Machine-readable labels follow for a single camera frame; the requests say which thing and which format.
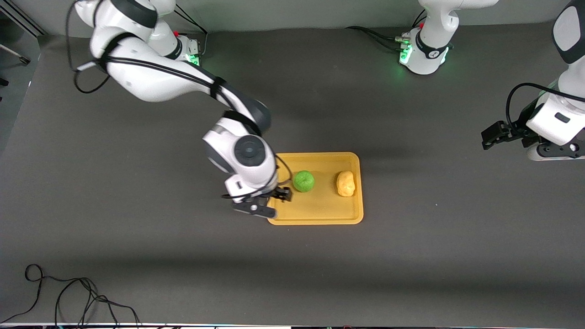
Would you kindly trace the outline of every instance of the floor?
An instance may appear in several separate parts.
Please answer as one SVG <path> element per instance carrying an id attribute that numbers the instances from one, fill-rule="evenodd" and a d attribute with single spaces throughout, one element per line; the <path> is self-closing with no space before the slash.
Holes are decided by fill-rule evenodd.
<path id="1" fill-rule="evenodd" d="M 81 94 L 64 37 L 40 37 L 0 159 L 0 318 L 30 307 L 23 271 L 37 263 L 90 277 L 145 323 L 585 328 L 583 162 L 532 162 L 520 141 L 481 147 L 513 86 L 566 70 L 551 30 L 462 26 L 427 77 L 355 30 L 213 33 L 202 67 L 270 108 L 272 150 L 358 155 L 363 221 L 314 227 L 219 197 L 226 176 L 201 137 L 222 104 L 144 102 L 116 81 Z M 83 63 L 88 40 L 71 41 Z M 519 91 L 514 116 L 537 95 Z M 65 285 L 43 284 L 15 321 L 53 321 Z M 76 289 L 65 320 L 87 301 Z M 112 321 L 107 307 L 92 321 Z"/>
<path id="2" fill-rule="evenodd" d="M 0 78 L 8 80 L 9 85 L 0 87 L 0 156 L 4 152 L 12 127 L 18 116 L 38 63 L 40 49 L 35 37 L 24 32 L 14 22 L 0 13 L 0 43 L 30 59 L 30 64 L 22 64 L 18 58 L 0 51 Z"/>

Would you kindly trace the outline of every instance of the green light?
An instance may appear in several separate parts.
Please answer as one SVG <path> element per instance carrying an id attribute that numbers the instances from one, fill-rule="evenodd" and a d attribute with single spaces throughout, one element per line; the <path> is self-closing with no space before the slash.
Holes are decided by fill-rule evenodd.
<path id="1" fill-rule="evenodd" d="M 192 62 L 193 64 L 199 66 L 199 55 L 189 55 L 185 54 L 185 57 L 188 61 Z"/>
<path id="2" fill-rule="evenodd" d="M 443 55 L 443 59 L 441 60 L 441 64 L 443 64 L 445 62 L 445 58 L 447 58 L 448 52 L 449 52 L 449 47 L 447 47 L 447 49 L 445 49 L 445 54 Z"/>
<path id="3" fill-rule="evenodd" d="M 412 53 L 412 45 L 409 44 L 408 47 L 406 47 L 406 49 L 404 49 L 402 51 L 402 54 L 400 55 L 400 62 L 402 64 L 408 63 L 408 60 L 410 59 L 410 54 L 411 53 Z"/>

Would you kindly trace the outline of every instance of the wall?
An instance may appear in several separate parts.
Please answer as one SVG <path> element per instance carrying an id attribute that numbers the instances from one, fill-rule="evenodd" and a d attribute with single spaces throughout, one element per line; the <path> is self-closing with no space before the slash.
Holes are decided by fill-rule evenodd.
<path id="1" fill-rule="evenodd" d="M 51 34 L 64 34 L 71 0 L 13 0 Z M 500 0 L 491 7 L 459 12 L 463 25 L 535 23 L 552 20 L 569 0 Z M 407 26 L 420 12 L 416 0 L 177 0 L 210 32 L 286 28 Z M 87 37 L 91 29 L 72 15 L 72 36 Z M 165 17 L 181 32 L 194 32 L 175 14 Z"/>

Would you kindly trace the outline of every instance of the connector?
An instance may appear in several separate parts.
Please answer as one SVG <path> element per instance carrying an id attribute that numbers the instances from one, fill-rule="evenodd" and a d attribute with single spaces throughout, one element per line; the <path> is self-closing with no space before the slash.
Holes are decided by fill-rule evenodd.
<path id="1" fill-rule="evenodd" d="M 185 59 L 187 59 L 187 61 L 190 61 L 191 63 L 200 66 L 200 62 L 199 62 L 199 54 L 185 54 Z"/>
<path id="2" fill-rule="evenodd" d="M 394 38 L 394 42 L 403 43 L 403 44 L 410 44 L 410 37 L 407 36 L 397 36 Z"/>
<path id="3" fill-rule="evenodd" d="M 410 59 L 410 54 L 412 53 L 412 45 L 409 44 L 407 45 L 406 48 L 402 49 L 402 51 L 400 52 L 400 63 L 406 65 L 408 63 L 408 60 Z"/>

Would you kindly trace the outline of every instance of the black cable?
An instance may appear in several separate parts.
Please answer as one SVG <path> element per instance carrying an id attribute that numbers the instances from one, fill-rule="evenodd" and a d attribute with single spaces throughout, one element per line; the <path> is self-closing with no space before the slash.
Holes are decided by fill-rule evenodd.
<path id="1" fill-rule="evenodd" d="M 65 18 L 65 46 L 67 48 L 67 61 L 69 63 L 69 69 L 71 71 L 75 71 L 73 67 L 73 60 L 71 59 L 71 42 L 69 40 L 69 21 L 71 19 L 71 13 L 73 12 L 73 8 L 75 8 L 75 3 L 77 0 L 73 1 L 69 6 L 69 10 L 67 11 L 67 16 Z"/>
<path id="2" fill-rule="evenodd" d="M 394 40 L 393 37 L 388 37 L 388 36 L 382 35 L 382 34 L 376 32 L 374 30 L 371 30 L 371 29 L 368 29 L 368 28 L 364 28 L 362 26 L 348 26 L 348 27 L 346 27 L 346 29 L 352 29 L 352 30 L 362 31 L 366 35 L 368 35 L 370 38 L 372 38 L 375 42 L 377 42 L 380 46 L 382 46 L 382 47 L 384 47 L 384 48 L 386 48 L 388 50 L 392 50 L 394 52 L 402 52 L 402 49 L 400 49 L 398 47 L 391 47 L 391 46 L 385 44 L 382 40 L 380 40 L 380 39 L 383 39 L 383 40 L 386 40 L 386 41 Z"/>
<path id="3" fill-rule="evenodd" d="M 425 19 L 426 16 L 422 17 L 421 19 L 419 19 L 418 21 L 414 22 L 414 25 L 412 26 L 413 28 L 416 27 L 416 25 L 418 25 L 420 22 L 422 22 L 423 19 Z"/>
<path id="4" fill-rule="evenodd" d="M 158 70 L 161 72 L 169 73 L 169 74 L 172 74 L 174 76 L 181 77 L 181 78 L 187 79 L 189 81 L 193 81 L 193 82 L 201 84 L 207 88 L 211 88 L 211 85 L 212 85 L 212 83 L 209 83 L 205 80 L 202 80 L 196 76 L 192 76 L 192 75 L 185 73 L 183 71 L 179 71 L 179 70 L 176 70 L 174 68 L 162 66 L 162 65 L 159 65 L 156 63 L 151 63 L 148 61 L 121 58 L 121 57 L 108 57 L 106 59 L 106 61 L 111 62 L 111 63 L 130 64 L 130 65 L 137 65 L 137 66 L 151 68 L 153 70 Z M 227 105 L 230 109 L 235 110 L 233 103 L 229 100 L 228 97 L 226 97 L 226 95 L 223 94 L 223 92 L 221 90 L 218 92 L 218 95 L 220 95 L 225 100 L 225 102 L 227 103 Z"/>
<path id="5" fill-rule="evenodd" d="M 197 24 L 196 21 L 194 21 L 193 19 L 186 18 L 185 16 L 181 15 L 181 13 L 179 13 L 178 11 L 175 11 L 175 13 L 177 15 L 179 15 L 181 18 L 183 18 L 184 20 L 186 20 L 187 22 L 189 22 L 189 23 L 197 26 L 198 28 L 200 28 L 203 31 L 203 33 L 205 34 L 205 40 L 204 40 L 204 44 L 203 44 L 203 51 L 199 51 L 199 56 L 203 56 L 205 54 L 205 52 L 207 52 L 207 38 L 209 37 L 209 33 L 204 28 L 202 28 L 201 25 Z"/>
<path id="6" fill-rule="evenodd" d="M 101 87 L 104 86 L 104 84 L 106 84 L 106 82 L 108 82 L 110 76 L 105 77 L 105 79 L 102 81 L 102 83 L 100 83 L 97 87 L 91 89 L 91 90 L 83 90 L 81 89 L 81 87 L 79 86 L 79 75 L 81 74 L 82 71 L 75 71 L 75 73 L 73 74 L 73 84 L 75 86 L 75 88 L 79 91 L 82 92 L 84 94 L 91 94 L 92 92 L 96 92 L 98 91 L 98 89 L 100 89 Z"/>
<path id="7" fill-rule="evenodd" d="M 39 270 L 39 278 L 38 279 L 31 279 L 29 276 L 29 271 L 31 268 L 36 268 L 37 270 Z M 114 322 L 116 322 L 116 325 L 119 324 L 118 319 L 116 318 L 116 315 L 113 312 L 112 306 L 115 307 L 120 307 L 120 308 L 125 308 L 125 309 L 129 309 L 130 311 L 132 311 L 132 315 L 134 316 L 134 320 L 136 322 L 136 328 L 138 329 L 138 324 L 140 323 L 140 319 L 138 318 L 138 315 L 136 314 L 136 311 L 130 307 L 130 306 L 126 306 L 126 305 L 122 305 L 119 303 L 115 303 L 114 301 L 109 300 L 106 296 L 104 296 L 103 294 L 98 294 L 98 289 L 95 285 L 95 283 L 88 277 L 74 277 L 71 279 L 58 279 L 54 276 L 50 276 L 50 275 L 45 275 L 43 273 L 43 269 L 38 265 L 38 264 L 30 264 L 29 266 L 26 267 L 25 269 L 25 279 L 28 282 L 39 282 L 39 286 L 37 288 L 37 293 L 36 293 L 36 298 L 35 298 L 35 302 L 32 304 L 32 306 L 22 312 L 22 313 L 18 313 L 15 314 L 9 318 L 7 318 L 6 320 L 0 322 L 0 324 L 5 323 L 7 321 L 10 321 L 11 319 L 17 317 L 17 316 L 21 316 L 23 314 L 26 314 L 28 312 L 30 312 L 39 302 L 39 297 L 40 297 L 40 292 L 41 292 L 41 288 L 43 286 L 43 282 L 45 279 L 51 279 L 57 282 L 68 282 L 67 285 L 65 286 L 65 288 L 63 288 L 61 290 L 61 292 L 59 293 L 59 296 L 57 297 L 57 301 L 55 302 L 55 312 L 54 312 L 54 324 L 55 327 L 58 327 L 58 322 L 57 322 L 57 314 L 60 310 L 60 302 L 61 302 L 61 297 L 63 296 L 63 293 L 65 293 L 65 291 L 71 287 L 73 284 L 79 282 L 82 287 L 87 290 L 88 292 L 88 299 L 85 302 L 85 307 L 84 307 L 84 312 L 78 322 L 77 327 L 83 327 L 85 324 L 85 317 L 87 315 L 87 312 L 90 310 L 91 306 L 93 305 L 94 302 L 99 302 L 99 303 L 104 303 L 106 305 L 108 305 L 109 311 L 110 311 L 110 315 L 112 316 L 112 319 L 114 320 Z"/>
<path id="8" fill-rule="evenodd" d="M 351 30 L 360 30 L 360 31 L 363 31 L 363 32 L 366 32 L 366 33 L 369 33 L 369 34 L 375 35 L 375 36 L 377 36 L 377 37 L 379 37 L 379 38 L 381 38 L 381 39 L 385 39 L 385 40 L 394 40 L 394 38 L 393 38 L 393 37 L 385 36 L 385 35 L 383 35 L 383 34 L 381 34 L 381 33 L 378 33 L 378 32 L 376 32 L 376 31 L 374 31 L 374 30 L 372 30 L 372 29 L 364 28 L 363 26 L 355 26 L 355 25 L 353 25 L 353 26 L 348 26 L 348 27 L 346 27 L 346 29 L 351 29 Z"/>
<path id="9" fill-rule="evenodd" d="M 289 183 L 293 179 L 293 177 L 292 177 L 293 176 L 293 174 L 292 174 L 293 171 L 290 169 L 290 167 L 288 167 L 287 163 L 281 157 L 278 156 L 278 154 L 275 153 L 274 156 L 276 157 L 276 159 L 280 160 L 280 162 L 282 162 L 283 165 L 288 170 L 288 179 L 285 180 L 285 181 L 282 181 L 282 182 L 278 182 L 278 185 L 283 185 L 283 184 Z"/>
<path id="10" fill-rule="evenodd" d="M 79 86 L 78 79 L 81 71 L 77 70 L 77 68 L 73 66 L 73 60 L 71 58 L 71 40 L 69 36 L 69 24 L 71 20 L 71 13 L 73 12 L 73 9 L 75 8 L 75 4 L 77 3 L 77 1 L 79 0 L 75 0 L 71 3 L 71 5 L 69 6 L 69 10 L 67 11 L 67 16 L 65 18 L 65 46 L 67 49 L 67 63 L 69 64 L 69 69 L 75 72 L 75 74 L 73 75 L 73 85 L 75 86 L 75 88 L 84 94 L 91 94 L 92 92 L 98 91 L 101 87 L 104 86 L 104 84 L 106 84 L 106 82 L 108 82 L 109 75 L 97 87 L 91 90 L 83 90 Z"/>
<path id="11" fill-rule="evenodd" d="M 423 10 L 421 11 L 421 13 L 419 13 L 419 14 L 418 14 L 417 18 L 415 18 L 415 19 L 414 19 L 414 23 L 412 23 L 412 27 L 415 27 L 415 26 L 417 25 L 417 23 L 419 22 L 419 20 L 418 20 L 418 19 L 419 19 L 419 18 L 422 16 L 422 14 L 424 14 L 424 13 L 425 13 L 425 11 L 426 11 L 426 9 L 423 9 Z"/>
<path id="12" fill-rule="evenodd" d="M 177 8 L 178 8 L 180 11 L 182 11 L 182 12 L 185 14 L 185 16 L 189 17 L 189 19 L 187 19 L 187 18 L 183 17 L 183 16 L 182 16 L 182 15 L 181 15 L 179 12 L 177 12 L 177 11 L 175 11 L 175 13 L 177 13 L 179 16 L 183 17 L 183 19 L 185 19 L 185 20 L 187 20 L 187 21 L 190 21 L 190 22 L 191 22 L 193 25 L 195 25 L 196 27 L 198 27 L 199 29 L 201 29 L 201 31 L 203 31 L 203 33 L 205 33 L 205 34 L 207 34 L 207 33 L 208 33 L 208 32 L 207 32 L 207 30 L 205 30 L 205 29 L 204 29 L 204 28 L 203 28 L 201 25 L 197 24 L 197 22 L 196 22 L 196 21 L 195 21 L 193 18 L 191 18 L 191 17 L 189 16 L 189 14 L 187 14 L 187 12 L 186 12 L 186 11 L 184 11 L 184 10 L 183 10 L 183 8 L 181 8 L 181 6 L 179 6 L 179 4 L 177 4 Z"/>
<path id="13" fill-rule="evenodd" d="M 510 128 L 517 135 L 520 135 L 520 136 L 522 136 L 522 134 L 512 124 L 512 119 L 510 119 L 510 103 L 512 101 L 512 96 L 514 96 L 514 93 L 516 92 L 516 90 L 518 90 L 518 89 L 520 89 L 520 88 L 522 88 L 524 86 L 533 87 L 533 88 L 536 88 L 536 89 L 544 90 L 544 91 L 549 92 L 551 94 L 555 94 L 555 95 L 558 95 L 558 96 L 562 96 L 562 97 L 568 98 L 570 100 L 585 102 L 585 98 L 583 98 L 583 97 L 578 97 L 578 96 L 570 95 L 570 94 L 567 94 L 565 92 L 558 91 L 558 90 L 554 90 L 554 89 L 545 87 L 543 85 L 535 84 L 535 83 L 521 83 L 521 84 L 516 85 L 516 87 L 512 88 L 512 90 L 510 91 L 510 94 L 508 94 L 508 99 L 506 100 L 506 120 L 508 121 L 508 125 L 510 126 Z"/>

